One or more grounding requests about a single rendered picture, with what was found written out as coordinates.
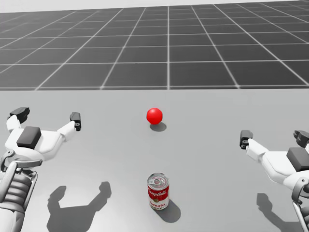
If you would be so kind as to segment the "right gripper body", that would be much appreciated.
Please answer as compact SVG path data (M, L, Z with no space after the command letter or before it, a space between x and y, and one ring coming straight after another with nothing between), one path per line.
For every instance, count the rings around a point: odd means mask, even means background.
M293 190L297 181L309 180L309 153L301 147L288 151L268 151L261 158L261 165L268 177L278 184Z

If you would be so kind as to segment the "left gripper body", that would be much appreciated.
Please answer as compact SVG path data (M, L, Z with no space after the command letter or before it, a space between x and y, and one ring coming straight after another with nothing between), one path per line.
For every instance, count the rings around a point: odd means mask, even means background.
M5 148L7 150L12 149L15 151L15 155L11 158L11 160L51 160L56 156L58 150L64 142L64 139L59 132L42 130L41 136L34 149L19 147L17 145L17 140L24 132L24 129L17 128L12 130L7 141L5 142Z

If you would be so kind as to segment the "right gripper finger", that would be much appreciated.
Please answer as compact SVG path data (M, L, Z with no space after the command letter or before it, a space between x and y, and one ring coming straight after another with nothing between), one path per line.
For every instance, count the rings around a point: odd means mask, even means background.
M256 162L261 162L262 156L268 152L267 148L253 139L253 133L250 130L240 132L239 146Z
M295 130L294 131L294 138L296 139L296 143L302 147L305 148L307 144L309 143L309 132L303 131L303 130Z

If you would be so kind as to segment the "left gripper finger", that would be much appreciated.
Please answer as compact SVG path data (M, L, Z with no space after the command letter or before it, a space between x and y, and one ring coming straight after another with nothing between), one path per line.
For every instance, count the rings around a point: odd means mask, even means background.
M79 112L72 112L70 115L70 122L57 130L60 133L64 142L69 141L77 131L81 130L81 114Z
M29 107L19 107L11 111L6 121L7 131L12 132L14 129L21 128L21 124L27 120L29 113Z

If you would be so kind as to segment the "round signal ball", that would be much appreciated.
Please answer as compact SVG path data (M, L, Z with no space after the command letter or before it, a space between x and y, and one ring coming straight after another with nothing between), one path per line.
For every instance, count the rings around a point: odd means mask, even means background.
M146 119L150 124L159 124L163 119L163 113L158 108L151 108L147 111Z

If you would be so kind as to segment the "red and white can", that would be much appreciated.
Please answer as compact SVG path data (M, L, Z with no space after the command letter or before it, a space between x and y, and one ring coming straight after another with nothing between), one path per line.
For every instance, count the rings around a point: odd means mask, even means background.
M147 179L149 205L163 210L169 204L169 179L163 173L153 173Z

